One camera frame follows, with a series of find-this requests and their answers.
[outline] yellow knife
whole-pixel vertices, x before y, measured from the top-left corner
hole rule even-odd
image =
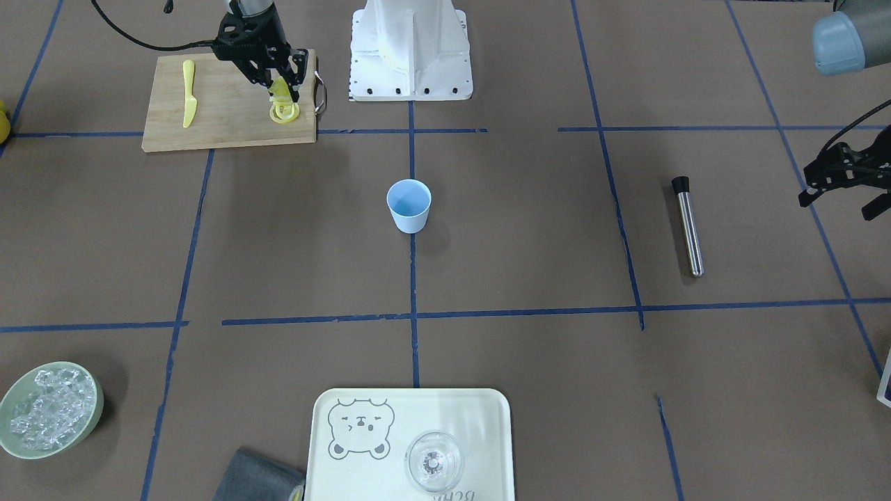
[[[195,112],[198,110],[198,100],[192,95],[192,85],[195,82],[195,61],[187,59],[183,61],[183,80],[185,80],[185,114],[183,115],[183,128],[192,124]]]

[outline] cutting board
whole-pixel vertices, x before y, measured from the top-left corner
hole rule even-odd
[[[183,61],[195,61],[192,90],[198,112],[183,128]],[[309,51],[307,78],[300,86],[300,116],[287,124],[269,118],[269,93],[251,84],[231,62],[212,53],[161,56],[151,86],[143,150],[173,152],[315,143],[315,50]]]

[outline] cup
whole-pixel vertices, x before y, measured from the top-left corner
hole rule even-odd
[[[387,191],[390,214],[403,233],[415,234],[423,229],[432,201],[430,189],[416,179],[398,181]]]

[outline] bowl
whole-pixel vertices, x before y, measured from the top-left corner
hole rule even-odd
[[[58,444],[55,444],[52,449],[40,450],[28,448],[24,444],[25,435],[21,433],[13,433],[12,430],[11,421],[15,417],[16,406],[19,406],[22,402],[31,402],[31,405],[24,404],[24,407],[30,409],[33,407],[35,394],[39,395],[40,393],[46,392],[44,387],[34,381],[37,373],[40,371],[49,371],[55,374],[62,369],[77,370],[86,377],[83,380],[86,382],[86,394],[82,398],[79,398],[78,402],[89,402],[90,397],[92,397],[92,405],[88,405],[87,408],[84,409],[83,417],[74,424],[71,432],[68,433],[68,436],[59,439]],[[48,400],[57,402],[53,395],[47,394],[43,398],[42,403],[45,403]],[[41,365],[19,378],[9,391],[6,392],[3,400],[0,400],[0,446],[2,446],[6,452],[21,459],[43,459],[44,457],[59,454],[63,450],[68,450],[76,446],[90,434],[90,431],[93,431],[96,423],[99,422],[99,416],[102,415],[102,404],[102,388],[99,386],[99,382],[96,381],[93,375],[84,367],[71,362],[51,362],[49,364]],[[35,412],[37,411],[30,411],[31,415],[34,415]]]

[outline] black cable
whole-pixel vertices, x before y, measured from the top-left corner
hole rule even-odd
[[[137,40],[136,38],[130,36],[130,34],[128,34],[126,31],[118,28],[118,25],[111,22],[109,17],[107,15],[105,15],[105,12],[102,11],[102,8],[99,7],[99,4],[96,3],[96,0],[91,0],[91,2],[93,2],[93,7],[96,9],[96,11],[99,13],[99,15],[102,16],[103,21],[108,23],[109,26],[111,26],[115,31],[120,33],[127,40],[133,42],[134,44],[141,45],[147,49],[151,49],[153,51],[174,52],[174,51],[183,51],[185,49],[192,49],[194,47],[210,47],[214,44],[213,40],[201,40],[199,42],[191,42],[190,44],[179,45],[176,47],[162,47],[162,46],[158,46],[158,45],[146,44],[142,40]]]
[[[880,104],[879,106],[876,106],[876,107],[873,108],[872,110],[869,110],[869,111],[867,111],[866,113],[864,113],[859,119],[854,120],[854,122],[853,122],[851,125],[849,125],[849,126],[843,128],[843,129],[841,129],[841,130],[838,132],[838,134],[834,135],[834,136],[832,137],[832,139],[830,139],[830,140],[826,143],[826,145],[823,146],[823,149],[820,150],[820,153],[823,153],[823,152],[827,151],[827,150],[832,146],[832,144],[836,142],[836,140],[838,140],[841,136],[844,136],[849,130],[851,130],[851,129],[854,128],[854,127],[857,127],[858,125],[861,124],[861,122],[863,122],[864,120],[868,119],[868,118],[871,117],[872,115],[875,115],[875,114],[878,113],[879,111],[884,110],[884,109],[887,108],[888,106],[891,106],[891,99],[885,101],[884,103]]]

